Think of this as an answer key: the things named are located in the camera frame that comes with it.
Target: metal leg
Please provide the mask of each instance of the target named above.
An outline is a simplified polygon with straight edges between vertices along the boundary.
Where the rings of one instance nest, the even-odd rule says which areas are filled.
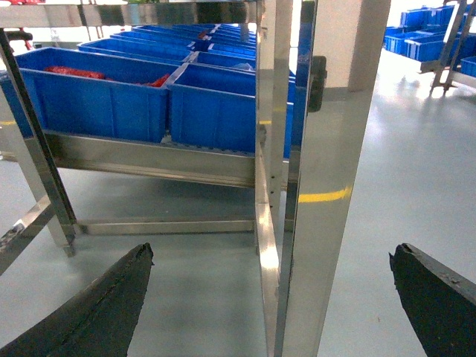
[[[356,13],[339,19],[332,0],[317,3],[313,55],[327,58],[327,87],[321,110],[305,121],[300,155],[292,152],[289,163],[300,165],[299,179],[289,185],[295,185],[297,206],[290,195],[286,203],[294,230],[285,232],[283,243],[280,288],[289,289],[280,290],[277,333],[283,340],[276,356],[318,354],[389,9],[390,0],[364,0]],[[336,39],[330,22],[346,37]]]
[[[276,231],[280,217],[289,42],[292,2],[259,1],[257,21],[257,131],[255,150],[256,238],[261,265],[268,356],[274,356],[279,257]]]
[[[260,2],[258,6],[266,14],[257,24],[260,37],[257,48],[257,125],[261,138],[264,138],[266,184],[276,227],[283,174],[292,2],[276,0],[266,2],[266,6]]]
[[[463,15],[466,11],[466,5],[468,4],[467,0],[459,0],[458,3],[454,6],[453,13],[451,15],[450,22],[448,24],[448,30],[445,35],[445,39],[443,40],[445,45],[443,46],[443,50],[441,51],[440,55],[440,64],[439,67],[434,75],[434,80],[433,83],[431,84],[431,90],[430,94],[433,92],[433,90],[438,87],[438,86],[443,86],[445,91],[448,90],[449,85],[451,85],[451,82],[446,81],[446,83],[441,83],[441,76],[443,74],[443,71],[446,68],[446,65],[448,64],[448,60],[451,55],[451,50],[453,49],[454,42],[456,40],[456,35],[459,30],[460,24],[463,21]],[[453,60],[451,61],[451,67],[452,69],[453,65],[455,64],[455,60],[457,58],[457,54],[460,48],[460,44],[457,47],[457,51],[454,54]]]
[[[454,70],[456,69],[456,66],[458,64],[457,62],[458,62],[458,57],[459,57],[459,54],[460,54],[460,50],[463,47],[464,42],[466,41],[466,38],[468,37],[469,29],[471,28],[471,25],[473,23],[473,18],[474,18],[473,14],[475,13],[475,10],[476,10],[476,2],[473,2],[471,4],[471,8],[469,10],[468,18],[466,19],[466,22],[463,26],[463,31],[461,31],[460,40],[458,41],[458,45],[457,45],[456,50],[453,54],[453,59],[451,60],[451,65],[449,66],[448,76],[447,76],[446,81],[443,85],[445,91],[448,91],[448,89],[451,87],[451,84],[453,83]]]
[[[4,109],[2,115],[5,117],[2,121],[3,128],[9,131],[10,144],[14,147],[16,159],[20,163],[35,199],[39,200],[45,194],[48,195],[56,215],[56,219],[52,220],[50,226],[55,242],[65,248],[68,254],[72,254],[73,224],[76,218],[3,29],[0,29],[0,46],[1,56],[28,122],[28,126],[24,126],[26,129],[20,132],[14,125],[15,118],[11,111],[5,110],[8,106],[2,105]],[[0,100],[5,104],[7,102],[3,92]]]
[[[50,200],[44,196],[4,236],[0,237],[0,275],[27,248],[53,215]]]

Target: concrete floor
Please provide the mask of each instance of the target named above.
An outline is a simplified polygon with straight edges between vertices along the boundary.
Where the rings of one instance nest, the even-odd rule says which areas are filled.
[[[476,281],[476,91],[428,98],[432,75],[383,53],[319,356],[424,356],[388,252],[409,242]],[[0,228],[33,205],[0,161]],[[61,170],[81,218],[252,213],[249,190]],[[251,234],[77,240],[67,259],[44,230],[0,277],[0,345],[150,241],[152,275],[130,356],[264,356]]]

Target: stainless steel rack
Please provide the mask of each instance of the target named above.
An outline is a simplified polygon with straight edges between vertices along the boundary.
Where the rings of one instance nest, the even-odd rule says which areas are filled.
[[[457,4],[454,6],[453,14],[445,35],[445,45],[441,52],[440,60],[438,61],[438,67],[435,71],[434,81],[431,84],[431,92],[436,87],[443,87],[444,92],[447,92],[453,83],[460,83],[465,86],[476,88],[476,78],[463,74],[457,70],[460,50],[462,49],[463,44],[468,37],[469,29],[472,25],[473,18],[475,17],[476,1],[471,4],[466,22],[464,23],[464,26],[461,26],[467,5],[467,0],[458,0]],[[457,38],[457,33],[461,28],[461,35],[459,38]],[[455,44],[455,51],[451,55],[451,51]],[[441,77],[446,69],[448,69],[448,76],[446,80],[442,82]]]
[[[1,55],[30,124],[30,133],[19,131],[0,91],[1,122],[38,201],[27,219],[22,220],[21,228],[14,228],[0,238],[4,247],[10,249],[10,258],[14,259],[33,239],[35,230],[29,229],[28,224],[41,226],[45,222],[54,241],[69,256],[74,255],[74,240],[83,234],[254,231],[261,266],[267,355],[316,356],[390,8],[390,0],[378,4],[372,0],[357,2],[358,6],[356,4],[354,11],[348,11],[346,16],[342,16],[340,6],[335,6],[332,0],[302,3],[313,30],[301,31],[300,40],[311,45],[305,53],[300,52],[301,62],[303,59],[307,62],[304,67],[307,69],[298,74],[298,77],[302,75],[300,85],[308,91],[315,88],[314,82],[321,72],[312,65],[313,54],[327,57],[328,78],[321,110],[307,113],[302,144],[292,147],[289,164],[285,165],[283,139],[290,1],[42,5],[0,9]],[[330,30],[335,26],[329,24],[335,25],[335,21],[342,29],[338,36]],[[43,132],[3,31],[13,27],[249,22],[257,23],[255,155]],[[71,208],[58,167],[254,187],[255,215],[167,221],[148,217],[81,220]],[[287,198],[286,206],[280,207],[283,182]],[[286,212],[283,237],[277,236],[280,212]],[[278,254],[277,242],[281,239],[283,253]]]

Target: stainless steel shelf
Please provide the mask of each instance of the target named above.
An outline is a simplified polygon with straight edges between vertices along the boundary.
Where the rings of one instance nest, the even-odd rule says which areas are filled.
[[[405,63],[405,66],[412,68],[413,71],[417,73],[428,73],[428,72],[435,72],[440,65],[439,61],[427,61],[427,62],[420,62],[412,58],[408,58],[402,56],[401,54],[395,54],[394,52],[389,52],[389,54],[394,56],[398,61],[402,61]]]
[[[255,1],[125,5],[41,5],[0,8],[0,28],[73,28],[256,22]]]
[[[252,155],[55,132],[47,132],[46,138],[58,167],[254,187]]]
[[[461,72],[453,72],[453,82],[476,89],[476,77],[471,77]]]

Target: metal shelf frame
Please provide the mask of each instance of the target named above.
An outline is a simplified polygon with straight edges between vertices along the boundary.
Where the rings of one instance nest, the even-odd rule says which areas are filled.
[[[474,86],[475,82],[471,81],[470,78],[467,78],[469,76],[461,74],[457,71],[457,61],[460,54],[460,50],[463,47],[466,38],[468,37],[469,29],[471,28],[473,18],[475,17],[476,1],[471,4],[470,10],[468,12],[468,18],[466,19],[466,22],[461,31],[461,36],[459,39],[457,39],[456,36],[462,24],[463,15],[466,12],[467,5],[467,0],[458,0],[457,4],[454,6],[453,14],[451,15],[451,20],[449,22],[448,30],[446,31],[444,39],[445,45],[438,61],[439,63],[437,70],[435,71],[433,83],[431,84],[430,94],[436,87],[443,87],[443,91],[446,93],[451,88],[453,83],[461,83],[465,84],[466,86],[476,88],[476,86]],[[456,49],[453,55],[451,56],[451,50],[454,47],[455,43]],[[447,64],[449,60],[451,60],[451,62],[448,68]],[[445,82],[441,82],[441,76],[447,68],[448,76]]]
[[[7,129],[16,160],[37,200],[24,219],[0,238],[0,253],[10,258],[0,274],[30,242],[38,227],[48,224],[56,244],[74,255],[74,239],[82,234],[201,234],[254,232],[259,254],[267,356],[316,356],[332,288],[353,182],[376,78],[390,0],[361,0],[337,49],[313,43],[334,40],[326,32],[341,18],[333,0],[312,2],[307,17],[310,50],[301,86],[307,91],[317,75],[312,56],[330,58],[329,88],[320,112],[304,121],[302,145],[292,147],[283,165],[286,102],[289,81],[289,39],[292,1],[167,2],[127,5],[42,5],[0,9],[0,52],[30,124],[20,132],[0,91],[1,125]],[[257,125],[255,155],[172,144],[110,141],[43,132],[28,96],[4,28],[103,25],[165,25],[257,23]],[[333,56],[335,52],[352,56]],[[345,80],[341,74],[348,72]],[[74,215],[58,167],[151,175],[184,181],[254,187],[253,217],[174,217],[81,220]],[[283,187],[286,206],[280,206]],[[284,235],[278,233],[285,212]],[[283,239],[283,253],[277,242]]]

